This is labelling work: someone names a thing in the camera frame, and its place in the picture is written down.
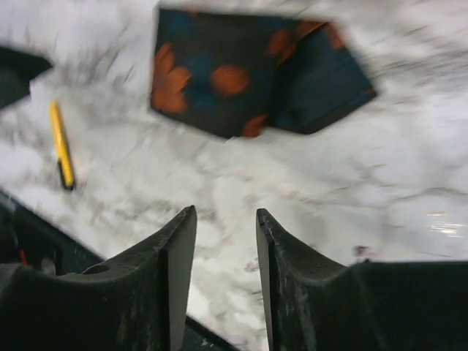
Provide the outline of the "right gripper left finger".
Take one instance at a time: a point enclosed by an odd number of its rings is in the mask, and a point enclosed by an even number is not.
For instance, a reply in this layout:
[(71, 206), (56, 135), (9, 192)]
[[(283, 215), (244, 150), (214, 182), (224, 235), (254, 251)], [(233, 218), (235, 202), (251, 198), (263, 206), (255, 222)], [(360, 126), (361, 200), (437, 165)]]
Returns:
[(51, 276), (1, 266), (3, 350), (179, 350), (195, 251), (197, 213), (82, 273)]

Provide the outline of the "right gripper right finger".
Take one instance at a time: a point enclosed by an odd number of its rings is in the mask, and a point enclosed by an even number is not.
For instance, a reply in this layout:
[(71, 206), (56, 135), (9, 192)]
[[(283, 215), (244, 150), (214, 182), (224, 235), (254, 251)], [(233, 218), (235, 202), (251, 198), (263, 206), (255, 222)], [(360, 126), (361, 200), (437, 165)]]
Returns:
[(339, 264), (256, 213), (271, 350), (465, 350), (464, 261)]

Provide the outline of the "black orange floral tie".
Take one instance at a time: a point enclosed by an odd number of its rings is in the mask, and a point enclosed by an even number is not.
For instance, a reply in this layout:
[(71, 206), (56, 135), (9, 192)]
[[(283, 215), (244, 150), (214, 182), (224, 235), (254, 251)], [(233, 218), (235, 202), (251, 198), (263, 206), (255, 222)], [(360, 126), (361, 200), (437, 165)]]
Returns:
[(225, 139), (310, 135), (376, 95), (332, 23), (158, 7), (149, 105), (174, 121)]

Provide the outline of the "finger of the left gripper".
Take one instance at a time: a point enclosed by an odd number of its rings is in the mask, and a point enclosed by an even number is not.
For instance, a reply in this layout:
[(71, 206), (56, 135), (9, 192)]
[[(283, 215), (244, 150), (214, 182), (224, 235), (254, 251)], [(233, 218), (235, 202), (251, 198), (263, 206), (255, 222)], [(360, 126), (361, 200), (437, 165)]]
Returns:
[(1, 105), (3, 109), (30, 94), (30, 82), (53, 65), (41, 56), (1, 46)]

